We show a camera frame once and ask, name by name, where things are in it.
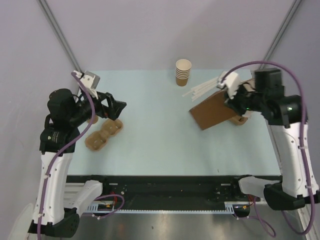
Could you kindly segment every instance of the light blue table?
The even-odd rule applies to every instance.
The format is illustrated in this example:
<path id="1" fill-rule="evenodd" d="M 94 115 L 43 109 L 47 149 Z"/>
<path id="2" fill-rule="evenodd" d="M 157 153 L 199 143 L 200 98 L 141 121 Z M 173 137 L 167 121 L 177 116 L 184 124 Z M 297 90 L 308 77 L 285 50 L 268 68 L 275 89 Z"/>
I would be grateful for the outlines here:
<path id="1" fill-rule="evenodd" d="M 279 175 L 266 122 L 259 113 L 242 126 L 225 121 L 204 131 L 190 115 L 189 109 L 216 90 L 194 102 L 182 94 L 221 72 L 193 69 L 187 86 L 180 87 L 174 70 L 95 71 L 101 77 L 97 91 L 127 102 L 119 117 L 124 128 L 98 152 L 86 148 L 84 137 L 80 139 L 68 174 Z M 242 80 L 251 78 L 249 70 L 238 73 Z M 99 119 L 86 136 L 104 121 Z"/>

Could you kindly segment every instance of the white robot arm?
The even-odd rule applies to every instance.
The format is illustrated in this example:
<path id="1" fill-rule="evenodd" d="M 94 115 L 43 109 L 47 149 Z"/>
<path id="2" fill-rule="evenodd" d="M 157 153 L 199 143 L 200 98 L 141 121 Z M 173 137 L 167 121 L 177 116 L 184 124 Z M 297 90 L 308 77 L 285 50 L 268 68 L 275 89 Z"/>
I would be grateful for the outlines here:
<path id="1" fill-rule="evenodd" d="M 50 114 L 40 135 L 40 186 L 29 233 L 71 238 L 78 228 L 80 216 L 104 191 L 103 179 L 97 180 L 93 176 L 72 199 L 64 202 L 75 142 L 84 134 L 79 133 L 78 127 L 94 113 L 101 118 L 116 120 L 127 104 L 116 101 L 108 92 L 97 92 L 100 77 L 94 73 L 74 71 L 72 75 L 87 93 L 83 99 L 79 96 L 77 101 L 65 88 L 55 90 L 49 96 L 47 106 Z M 108 106 L 102 104 L 103 100 L 107 100 Z"/>
<path id="2" fill-rule="evenodd" d="M 244 194 L 265 199 L 273 210 L 299 209 L 309 204 L 310 198 L 317 203 L 319 186 L 310 162 L 307 121 L 303 128 L 304 144 L 300 147 L 301 97 L 284 96 L 281 71 L 277 68 L 255 71 L 253 91 L 247 91 L 236 72 L 224 78 L 219 77 L 218 87 L 226 90 L 225 104 L 229 108 L 240 116 L 246 115 L 248 111 L 261 112 L 268 121 L 279 153 L 278 164 L 282 173 L 281 182 L 243 176 L 238 180 L 240 190 Z M 307 166 L 302 150 L 305 151 Z M 306 173 L 311 184 L 307 184 Z"/>

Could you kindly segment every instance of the paper cup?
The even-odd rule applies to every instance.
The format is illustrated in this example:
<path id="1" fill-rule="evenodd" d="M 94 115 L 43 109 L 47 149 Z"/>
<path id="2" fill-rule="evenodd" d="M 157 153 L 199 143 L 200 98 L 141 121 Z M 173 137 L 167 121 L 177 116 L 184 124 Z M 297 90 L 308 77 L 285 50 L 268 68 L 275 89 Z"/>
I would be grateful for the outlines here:
<path id="1" fill-rule="evenodd" d="M 175 82 L 178 86 L 187 85 L 191 66 L 191 62 L 187 59 L 180 59 L 175 63 Z"/>
<path id="2" fill-rule="evenodd" d="M 175 73 L 176 74 L 181 74 L 181 75 L 186 75 L 186 74 L 190 74 L 190 71 L 182 72 L 182 71 L 175 70 Z"/>
<path id="3" fill-rule="evenodd" d="M 181 73 L 181 72 L 175 71 L 175 75 L 187 76 L 187 75 L 190 75 L 190 72 Z"/>
<path id="4" fill-rule="evenodd" d="M 187 59 L 180 59 L 176 61 L 175 67 L 180 71 L 189 71 L 191 69 L 191 62 Z"/>
<path id="5" fill-rule="evenodd" d="M 189 79 L 189 76 L 187 78 L 180 78 L 178 76 L 175 76 L 175 82 L 180 87 L 187 85 L 188 79 Z"/>

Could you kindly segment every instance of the metal frame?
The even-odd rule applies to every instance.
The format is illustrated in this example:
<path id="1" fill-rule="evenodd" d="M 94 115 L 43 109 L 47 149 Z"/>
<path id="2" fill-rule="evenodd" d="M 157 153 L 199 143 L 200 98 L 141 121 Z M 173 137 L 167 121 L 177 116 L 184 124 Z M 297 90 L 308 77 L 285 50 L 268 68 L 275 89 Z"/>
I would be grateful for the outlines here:
<path id="1" fill-rule="evenodd" d="M 125 204 L 120 213 L 211 213 L 234 214 L 237 211 L 250 213 L 249 197 L 239 188 L 241 176 L 116 176 L 116 175 L 68 175 L 65 201 L 72 197 L 88 180 L 99 180 L 103 185 L 102 195 L 122 195 Z M 281 181 L 281 176 L 257 176 L 267 180 Z M 112 203 L 113 199 L 93 202 L 87 213 L 98 211 L 98 205 Z"/>
<path id="2" fill-rule="evenodd" d="M 282 40 L 283 36 L 285 35 L 285 33 L 288 29 L 288 26 L 290 25 L 290 23 L 294 19 L 294 16 L 298 12 L 299 8 L 302 6 L 303 2 L 304 2 L 304 0 L 295 0 L 292 3 L 292 5 L 291 5 L 288 13 L 286 14 L 278 32 L 276 33 L 269 49 L 266 51 L 266 54 L 264 55 L 263 60 L 269 61 L 271 59 L 277 46 L 279 45 L 280 41 Z M 261 64 L 259 69 L 263 69 L 265 67 L 266 67 L 265 64 Z"/>
<path id="3" fill-rule="evenodd" d="M 52 13 L 48 3 L 46 0 L 36 0 L 45 16 L 45 18 L 47 19 L 48 23 L 50 24 L 55 36 L 57 37 L 58 41 L 61 44 L 61 47 L 63 48 L 67 58 L 69 59 L 70 63 L 73 66 L 74 70 L 77 70 L 78 72 L 83 73 L 83 71 L 81 71 L 81 68 L 78 64 L 78 61 L 76 59 L 76 57 L 74 56 L 68 41 L 66 40 L 62 30 L 59 27 L 59 24 L 54 16 L 54 14 Z"/>

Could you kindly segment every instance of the gray wall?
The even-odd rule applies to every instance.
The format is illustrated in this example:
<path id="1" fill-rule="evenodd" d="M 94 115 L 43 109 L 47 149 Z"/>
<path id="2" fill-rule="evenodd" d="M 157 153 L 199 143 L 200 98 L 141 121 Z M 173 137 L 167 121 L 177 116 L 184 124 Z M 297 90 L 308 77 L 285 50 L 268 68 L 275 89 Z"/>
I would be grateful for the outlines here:
<path id="1" fill-rule="evenodd" d="M 48 0 L 87 70 L 227 69 L 266 54 L 293 0 Z"/>
<path id="2" fill-rule="evenodd" d="M 49 94 L 76 90 L 73 70 L 37 1 L 0 1 L 0 239 L 35 203 Z"/>
<path id="3" fill-rule="evenodd" d="M 320 184 L 320 2 L 304 1 L 283 40 L 280 42 L 272 61 L 281 63 L 299 77 L 305 93 L 308 117 L 308 146 L 314 176 Z M 284 74 L 286 94 L 297 94 L 292 79 Z M 320 207 L 317 205 L 316 221 L 320 224 Z"/>

